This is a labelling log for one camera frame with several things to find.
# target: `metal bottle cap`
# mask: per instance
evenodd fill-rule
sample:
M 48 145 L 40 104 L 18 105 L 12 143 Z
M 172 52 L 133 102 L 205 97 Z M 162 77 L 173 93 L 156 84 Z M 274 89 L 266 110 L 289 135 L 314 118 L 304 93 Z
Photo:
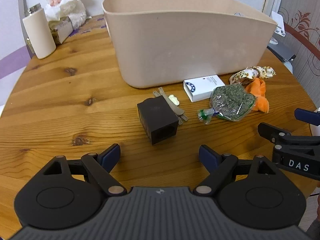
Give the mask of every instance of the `metal bottle cap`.
M 29 13 L 29 14 L 33 14 L 34 12 L 40 10 L 41 8 L 42 8 L 42 7 L 41 7 L 41 4 L 40 4 L 40 3 L 37 3 L 36 5 L 34 5 L 34 6 L 32 6 L 32 7 L 30 7 L 30 8 L 28 9 L 28 13 Z

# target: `purple stripe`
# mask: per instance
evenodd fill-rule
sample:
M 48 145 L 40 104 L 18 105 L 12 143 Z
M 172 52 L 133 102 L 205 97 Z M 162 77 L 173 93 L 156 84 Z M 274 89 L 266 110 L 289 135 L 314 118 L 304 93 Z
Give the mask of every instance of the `purple stripe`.
M 0 59 L 0 79 L 25 67 L 30 61 L 27 46 L 21 47 L 8 56 Z

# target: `metal screw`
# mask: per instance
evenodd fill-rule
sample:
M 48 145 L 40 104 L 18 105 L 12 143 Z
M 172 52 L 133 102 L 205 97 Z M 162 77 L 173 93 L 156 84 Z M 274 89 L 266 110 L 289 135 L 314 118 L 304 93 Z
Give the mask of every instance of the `metal screw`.
M 111 194 L 120 194 L 120 193 L 124 192 L 124 188 L 121 186 L 111 186 L 110 188 L 108 188 L 108 191 Z
M 199 186 L 196 188 L 196 192 L 198 192 L 199 194 L 208 194 L 211 192 L 211 188 L 208 186 Z

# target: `floor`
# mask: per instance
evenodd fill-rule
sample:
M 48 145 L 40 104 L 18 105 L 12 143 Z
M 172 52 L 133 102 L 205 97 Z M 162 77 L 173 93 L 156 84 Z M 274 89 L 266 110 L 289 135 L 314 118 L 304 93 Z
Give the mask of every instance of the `floor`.
M 318 194 L 320 188 L 316 188 L 313 194 Z M 307 198 L 307 207 L 304 215 L 300 221 L 299 227 L 303 231 L 307 231 L 313 220 L 317 217 L 317 208 L 318 208 L 318 196 L 312 196 Z

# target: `wood grain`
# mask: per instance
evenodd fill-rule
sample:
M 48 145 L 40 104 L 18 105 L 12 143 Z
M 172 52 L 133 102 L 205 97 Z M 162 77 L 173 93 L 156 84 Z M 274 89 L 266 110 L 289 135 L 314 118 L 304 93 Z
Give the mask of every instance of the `wood grain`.
M 293 115 L 297 107 L 315 110 L 309 96 L 270 51 L 259 65 L 269 65 L 277 73 L 266 80 L 268 114 L 252 112 L 240 122 L 214 119 L 205 126 L 196 111 L 207 108 L 209 100 L 191 103 L 181 83 L 167 85 L 164 91 L 178 97 L 189 121 L 178 127 L 175 137 L 152 146 L 140 124 L 137 103 L 152 97 L 154 88 L 135 89 L 122 80 L 106 29 L 74 35 L 43 60 L 34 57 L 0 119 L 0 235 L 8 238 L 20 228 L 14 197 L 55 155 L 75 159 L 119 143 L 121 159 L 111 174 L 127 189 L 193 188 L 208 175 L 198 162 L 201 144 L 239 158 L 256 154 L 270 158 L 272 144 L 257 133 L 260 122 L 311 135 L 309 126 Z M 228 84 L 229 77 L 221 78 Z M 314 180 L 285 174 L 305 196 L 316 186 Z

